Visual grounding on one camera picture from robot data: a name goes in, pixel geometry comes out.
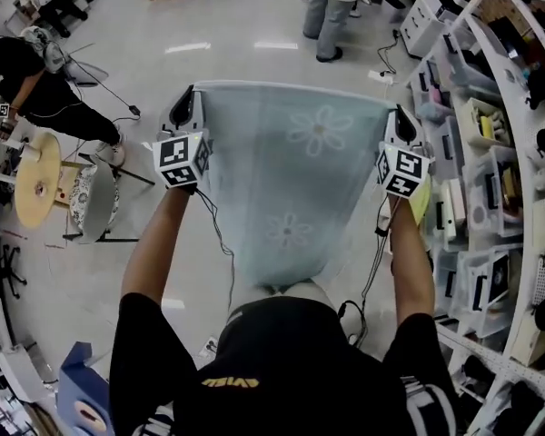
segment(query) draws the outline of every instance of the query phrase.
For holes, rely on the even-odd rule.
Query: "black shirt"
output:
[[[44,67],[30,44],[15,37],[0,37],[0,95],[8,103],[15,99],[24,79]]]
[[[347,343],[331,308],[273,297],[242,307],[197,371],[160,307],[131,293],[115,334],[111,415],[117,436],[413,434],[401,376],[456,402],[428,315],[408,318],[379,362]]]

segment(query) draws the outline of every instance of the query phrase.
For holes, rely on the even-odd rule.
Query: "white floor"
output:
[[[315,60],[315,43],[302,37],[306,2],[299,0],[95,0],[90,18],[72,27],[65,47],[72,51],[93,44],[75,57],[103,67],[107,84],[128,103],[142,110],[138,123],[122,121],[128,138],[125,167],[154,176],[151,155],[140,142],[152,142],[160,112],[195,81],[242,79],[307,84],[367,94],[407,104],[408,91],[368,78],[382,71],[376,50],[391,44],[393,26],[380,7],[360,4],[362,18],[349,19],[342,47],[344,57],[333,64]],[[258,42],[294,45],[293,49],[255,48]],[[177,51],[183,45],[202,49]],[[166,53],[171,47],[176,51]],[[403,81],[415,66],[402,46],[390,61]],[[130,116],[127,108],[101,87],[84,89],[85,101],[107,117]],[[60,136],[64,155],[76,140]],[[92,150],[93,144],[84,147]],[[333,302],[360,300],[375,252],[375,214],[380,196],[370,200],[370,186],[344,238],[345,252],[328,267],[321,283]],[[144,229],[164,193],[160,184],[147,189],[122,178],[122,207],[114,236],[134,237]],[[3,226],[22,238],[19,271],[28,279],[22,299],[11,301],[18,339],[32,337],[46,360],[58,369],[76,341],[91,342],[95,353],[113,344],[117,305],[124,267],[134,248],[130,243],[65,244],[61,235],[65,213],[53,209],[36,231],[21,227],[15,213]],[[197,254],[202,262],[197,262]],[[383,355],[393,334],[393,289],[390,259],[385,256],[368,301],[369,337],[364,350]],[[185,216],[174,257],[167,295],[183,302],[169,319],[192,355],[211,335],[222,330],[229,288],[229,259],[222,255],[208,213],[194,198]],[[352,314],[351,325],[359,326]]]

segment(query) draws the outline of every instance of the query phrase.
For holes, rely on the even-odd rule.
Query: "metal rack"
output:
[[[498,38],[494,33],[472,14],[482,0],[470,0],[460,15],[442,32],[440,39],[433,44],[430,52],[422,59],[418,67],[406,81],[410,86],[411,80],[426,68],[426,64],[431,61],[438,66],[441,77],[441,85],[451,94],[451,100],[455,112],[465,104],[468,94],[465,93],[464,86],[458,86],[452,83],[451,76],[445,73],[445,68],[449,68],[448,62],[444,59],[444,50],[446,42],[444,36],[453,38],[457,28],[461,25],[467,25],[474,34],[480,50],[486,57],[496,85],[500,92],[500,98],[493,92],[488,92],[489,98],[496,97],[504,105],[504,111],[507,114],[512,130],[514,148],[520,169],[520,180],[522,186],[522,200],[524,212],[524,233],[523,233],[523,255],[520,274],[520,286],[518,297],[513,314],[512,324],[510,326],[509,337],[506,341],[503,353],[495,352],[483,345],[476,343],[463,334],[468,330],[463,322],[459,323],[458,331],[454,332],[449,328],[438,325],[439,338],[441,343],[452,348],[453,354],[450,363],[451,372],[457,371],[464,363],[464,360],[471,354],[479,357],[493,372],[496,378],[490,391],[486,396],[478,415],[471,423],[467,434],[472,435],[480,428],[490,424],[494,415],[492,403],[495,398],[500,397],[500,392],[509,385],[510,382],[524,380],[545,399],[545,374],[537,372],[532,368],[523,366],[515,362],[511,357],[511,351],[519,334],[521,322],[526,312],[533,307],[533,297],[539,286],[538,273],[540,269],[540,250],[533,246],[533,204],[541,197],[533,185],[533,175],[535,165],[526,154],[526,147],[533,144],[537,132],[545,128],[545,103],[537,110],[532,111],[525,100],[529,96],[520,68],[515,65],[507,56],[502,48]],[[520,13],[529,23],[530,28],[535,33],[545,49],[545,32],[539,22],[533,16],[531,10],[521,0],[511,0]],[[459,130],[461,133],[461,143],[464,152],[464,162],[466,166],[480,156],[480,150],[471,147],[462,137],[463,124],[459,119]],[[469,249],[480,249],[481,246],[492,245],[480,236],[469,240]],[[537,415],[535,421],[528,428],[526,435],[535,434],[538,428],[545,422],[545,407]]]

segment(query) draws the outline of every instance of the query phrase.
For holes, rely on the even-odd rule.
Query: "pegboard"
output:
[[[531,388],[538,392],[545,399],[545,375],[525,367],[520,363],[505,357],[501,353],[495,352],[488,347],[484,347],[468,338],[460,336],[440,324],[436,325],[440,341],[448,345],[455,351],[466,349],[469,353],[478,356],[484,364],[497,376],[503,377],[509,382],[526,381]]]
[[[535,292],[533,293],[533,306],[539,305],[545,300],[545,259],[539,258],[537,265],[537,279],[535,282]]]

